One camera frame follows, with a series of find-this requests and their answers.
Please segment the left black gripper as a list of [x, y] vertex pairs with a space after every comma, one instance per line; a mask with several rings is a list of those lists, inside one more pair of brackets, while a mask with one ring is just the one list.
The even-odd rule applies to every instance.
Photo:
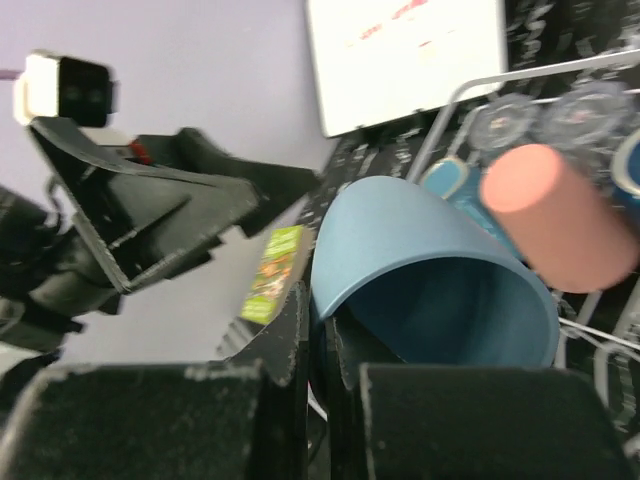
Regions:
[[195, 128], [126, 145], [96, 142], [70, 119], [35, 119], [29, 132], [121, 293], [201, 264], [233, 226], [260, 233], [320, 183], [310, 169], [235, 157]]

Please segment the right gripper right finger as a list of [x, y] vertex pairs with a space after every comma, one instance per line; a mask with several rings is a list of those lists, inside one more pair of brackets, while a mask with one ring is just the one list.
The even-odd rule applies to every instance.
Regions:
[[555, 369], [407, 365], [325, 325], [335, 479], [629, 479], [633, 333], [564, 322]]

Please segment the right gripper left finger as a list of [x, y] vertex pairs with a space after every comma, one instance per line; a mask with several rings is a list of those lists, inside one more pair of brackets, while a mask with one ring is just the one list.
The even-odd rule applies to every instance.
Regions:
[[223, 361], [61, 365], [1, 380], [5, 479], [302, 479], [307, 474], [308, 294]]

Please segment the light blue plastic cup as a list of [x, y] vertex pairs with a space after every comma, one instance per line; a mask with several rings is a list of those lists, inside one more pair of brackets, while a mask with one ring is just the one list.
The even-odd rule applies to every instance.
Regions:
[[334, 199], [310, 286], [320, 398], [324, 324], [340, 310], [408, 363], [534, 368], [556, 353], [558, 316], [541, 280], [454, 206], [400, 178], [366, 177]]

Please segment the blue mug with handle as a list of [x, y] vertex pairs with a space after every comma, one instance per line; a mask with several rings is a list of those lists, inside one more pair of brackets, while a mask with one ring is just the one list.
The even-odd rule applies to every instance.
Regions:
[[509, 236], [484, 207], [479, 197], [482, 171], [470, 166], [456, 156], [436, 161], [422, 175], [419, 184], [440, 196], [459, 211], [465, 213], [482, 229], [494, 237], [517, 259], [523, 256], [515, 248]]

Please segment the pink plastic cup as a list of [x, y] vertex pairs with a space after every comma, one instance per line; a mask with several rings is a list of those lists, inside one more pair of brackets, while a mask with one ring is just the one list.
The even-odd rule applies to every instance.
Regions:
[[552, 288], [604, 290], [639, 263], [639, 241], [620, 214], [548, 145], [528, 144], [503, 154], [485, 172], [479, 195]]

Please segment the clear glass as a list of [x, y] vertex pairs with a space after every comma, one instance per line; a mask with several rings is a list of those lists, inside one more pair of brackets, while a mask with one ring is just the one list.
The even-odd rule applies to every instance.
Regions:
[[538, 138], [558, 149], [603, 147], [621, 139], [636, 115], [634, 96], [616, 81], [593, 81], [553, 102], [538, 124]]
[[505, 151], [528, 143], [540, 107], [532, 97], [510, 93], [480, 111], [469, 131], [469, 144], [482, 152]]

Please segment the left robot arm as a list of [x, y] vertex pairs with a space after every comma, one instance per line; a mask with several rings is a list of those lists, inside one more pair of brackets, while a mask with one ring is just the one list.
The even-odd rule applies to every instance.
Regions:
[[319, 185], [307, 168], [227, 153], [200, 130], [128, 138], [39, 117], [28, 133], [50, 169], [45, 210], [1, 192], [1, 339], [42, 354], [80, 317], [208, 263], [232, 227], [252, 237]]

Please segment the green Treehouse book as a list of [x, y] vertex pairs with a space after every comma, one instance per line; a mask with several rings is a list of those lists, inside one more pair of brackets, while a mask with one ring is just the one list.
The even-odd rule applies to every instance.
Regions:
[[303, 225], [275, 229], [262, 254], [239, 316], [268, 325], [284, 306], [289, 290], [306, 267], [314, 234]]

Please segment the white whiteboard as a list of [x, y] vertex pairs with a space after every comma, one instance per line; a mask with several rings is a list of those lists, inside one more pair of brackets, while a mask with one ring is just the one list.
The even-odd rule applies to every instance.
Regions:
[[309, 1], [306, 14], [327, 137], [442, 108], [508, 67], [502, 1]]

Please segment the dark blue ribbed mug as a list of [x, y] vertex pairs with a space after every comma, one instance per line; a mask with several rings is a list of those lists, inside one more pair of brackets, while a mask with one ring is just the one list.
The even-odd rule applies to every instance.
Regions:
[[610, 165], [613, 199], [628, 218], [639, 224], [639, 130], [629, 135], [616, 150]]

